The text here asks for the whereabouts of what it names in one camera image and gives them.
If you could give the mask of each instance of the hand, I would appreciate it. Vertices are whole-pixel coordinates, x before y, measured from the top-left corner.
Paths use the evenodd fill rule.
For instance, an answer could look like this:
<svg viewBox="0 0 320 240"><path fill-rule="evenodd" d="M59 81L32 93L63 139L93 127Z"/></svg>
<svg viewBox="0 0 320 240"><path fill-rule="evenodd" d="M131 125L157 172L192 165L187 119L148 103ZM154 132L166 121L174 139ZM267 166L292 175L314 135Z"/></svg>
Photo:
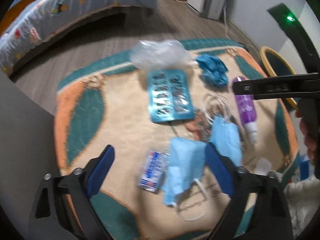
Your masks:
<svg viewBox="0 0 320 240"><path fill-rule="evenodd" d="M301 121L300 121L300 130L304 136L304 144L307 146L308 148L308 157L310 160L313 160L313 158L315 157L315 153L314 150L316 149L316 141L313 140L308 132L308 127L306 122L303 120L303 116L301 113L299 113L299 110L296 111L295 113L296 117L302 117Z"/></svg>

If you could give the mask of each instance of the teal blister pack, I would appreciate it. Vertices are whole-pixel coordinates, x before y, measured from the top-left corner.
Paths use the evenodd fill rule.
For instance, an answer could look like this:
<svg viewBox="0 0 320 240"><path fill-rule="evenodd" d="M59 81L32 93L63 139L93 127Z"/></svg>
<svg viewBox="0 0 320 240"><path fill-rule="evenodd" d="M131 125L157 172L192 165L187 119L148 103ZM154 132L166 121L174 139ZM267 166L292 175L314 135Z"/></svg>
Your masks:
<svg viewBox="0 0 320 240"><path fill-rule="evenodd" d="M194 119L188 82L183 70L150 71L148 94L148 110L152 122Z"/></svg>

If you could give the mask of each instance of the yellow round frame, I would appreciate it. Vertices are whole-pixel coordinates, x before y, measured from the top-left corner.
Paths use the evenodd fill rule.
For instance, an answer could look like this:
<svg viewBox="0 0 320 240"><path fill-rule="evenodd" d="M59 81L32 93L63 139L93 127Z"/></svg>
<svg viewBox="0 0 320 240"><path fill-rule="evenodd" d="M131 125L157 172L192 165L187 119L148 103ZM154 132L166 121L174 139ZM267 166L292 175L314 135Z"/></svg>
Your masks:
<svg viewBox="0 0 320 240"><path fill-rule="evenodd" d="M295 75L296 72L293 70L293 68L290 66L290 64L278 53L276 52L274 49L271 49L267 46L263 46L261 49L260 49L260 57L261 57L261 60L262 60L262 63L263 65L265 66L268 74L270 75L270 77L276 77L277 74L276 72L273 70L273 68L271 67L268 59L267 59L267 56L266 56L266 52L268 53L271 53L273 54L274 56L276 56L277 58L279 58L279 60L281 60L283 62L283 64L286 66L286 68L290 71L290 73L292 75ZM286 98L287 101L289 102L289 104L295 109L297 110L297 102L296 100L294 100L293 98Z"/></svg>

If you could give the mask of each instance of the plastic bottle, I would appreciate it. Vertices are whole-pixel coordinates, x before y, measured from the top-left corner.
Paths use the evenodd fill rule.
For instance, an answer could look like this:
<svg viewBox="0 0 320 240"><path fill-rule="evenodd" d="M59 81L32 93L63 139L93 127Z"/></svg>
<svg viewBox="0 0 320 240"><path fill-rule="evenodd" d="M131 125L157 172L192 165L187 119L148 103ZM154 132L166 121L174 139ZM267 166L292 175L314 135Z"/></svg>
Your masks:
<svg viewBox="0 0 320 240"><path fill-rule="evenodd" d="M236 77L232 82L245 80L244 77ZM250 141L257 143L258 127L256 123L257 113L253 104L252 95L235 95L241 123L248 134Z"/></svg>

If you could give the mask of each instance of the blue and white package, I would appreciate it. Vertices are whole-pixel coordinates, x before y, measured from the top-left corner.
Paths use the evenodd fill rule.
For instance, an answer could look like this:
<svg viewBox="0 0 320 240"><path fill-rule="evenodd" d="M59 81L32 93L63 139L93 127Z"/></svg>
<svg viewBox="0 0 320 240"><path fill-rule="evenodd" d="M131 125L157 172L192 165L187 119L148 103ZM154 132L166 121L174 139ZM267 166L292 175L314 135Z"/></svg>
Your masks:
<svg viewBox="0 0 320 240"><path fill-rule="evenodd" d="M163 181L164 172L168 166L168 155L150 150L147 156L143 172L139 181L139 187L156 192Z"/></svg>
<svg viewBox="0 0 320 240"><path fill-rule="evenodd" d="M148 94L148 110L152 122L194 119L187 78L183 70L150 71Z"/></svg>

